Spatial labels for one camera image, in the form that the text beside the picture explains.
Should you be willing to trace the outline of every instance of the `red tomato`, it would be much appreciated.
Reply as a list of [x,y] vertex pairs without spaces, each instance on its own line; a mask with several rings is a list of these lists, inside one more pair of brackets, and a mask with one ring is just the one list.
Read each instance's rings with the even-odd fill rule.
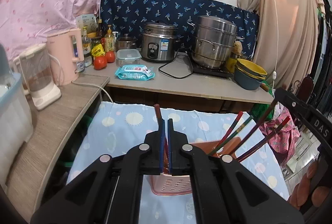
[[101,70],[107,66],[107,60],[105,56],[98,56],[93,62],[95,70]]
[[106,52],[105,57],[106,57],[108,63],[114,63],[114,61],[115,61],[114,51]]

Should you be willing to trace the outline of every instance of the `wet wipes package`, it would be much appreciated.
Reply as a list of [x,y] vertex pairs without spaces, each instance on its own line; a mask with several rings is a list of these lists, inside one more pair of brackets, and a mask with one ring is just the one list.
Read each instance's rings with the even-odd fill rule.
[[115,75],[122,80],[147,81],[156,75],[152,70],[153,67],[147,68],[146,65],[124,65],[117,69]]

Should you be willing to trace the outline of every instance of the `countertop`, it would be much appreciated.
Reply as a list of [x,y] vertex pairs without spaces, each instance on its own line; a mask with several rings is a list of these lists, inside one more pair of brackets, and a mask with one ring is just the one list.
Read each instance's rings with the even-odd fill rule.
[[[75,82],[104,87],[109,77],[80,74]],[[96,87],[59,86],[61,98],[41,111],[34,106],[34,133],[9,172],[7,196],[26,221],[39,208],[50,174],[78,122],[98,96]]]
[[[231,79],[200,74],[192,74],[185,79],[175,79],[158,71],[163,64],[150,63],[142,59],[140,64],[154,67],[153,71],[156,76],[148,81],[120,80],[114,75],[118,68],[116,63],[108,63],[107,67],[102,70],[95,70],[93,66],[89,66],[85,69],[85,73],[110,77],[107,83],[107,86],[110,87],[250,103],[270,104],[273,101],[273,97],[262,88],[254,91],[245,90]],[[179,53],[176,60],[164,67],[163,71],[182,77],[190,73],[190,67],[188,56],[185,53]]]

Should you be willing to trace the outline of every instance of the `rice cooker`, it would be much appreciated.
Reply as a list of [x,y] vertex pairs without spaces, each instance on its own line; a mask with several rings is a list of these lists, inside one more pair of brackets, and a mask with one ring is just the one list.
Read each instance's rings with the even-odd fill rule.
[[177,28],[164,22],[148,22],[142,39],[142,58],[167,63],[174,59]]

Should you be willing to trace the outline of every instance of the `polka dot tablecloth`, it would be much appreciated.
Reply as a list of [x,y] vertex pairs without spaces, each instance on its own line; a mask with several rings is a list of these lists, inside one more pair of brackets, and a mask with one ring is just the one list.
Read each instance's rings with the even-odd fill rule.
[[[164,119],[172,118],[174,130],[186,134],[190,143],[221,139],[236,117],[236,114],[187,112],[171,108],[162,108],[161,114]],[[236,128],[248,117],[248,113],[244,113]],[[239,136],[243,139],[254,125],[255,122],[251,121]],[[100,155],[110,154],[116,157],[125,154],[130,148],[142,143],[147,133],[157,129],[157,119],[153,107],[102,102],[77,153],[67,183]],[[262,138],[263,134],[258,129],[236,151],[236,155],[240,156]],[[267,144],[244,160],[242,164],[281,197],[288,199],[289,194],[282,172]],[[158,196],[152,193],[147,179],[148,177],[144,176],[139,213],[140,223],[195,224],[192,194]]]

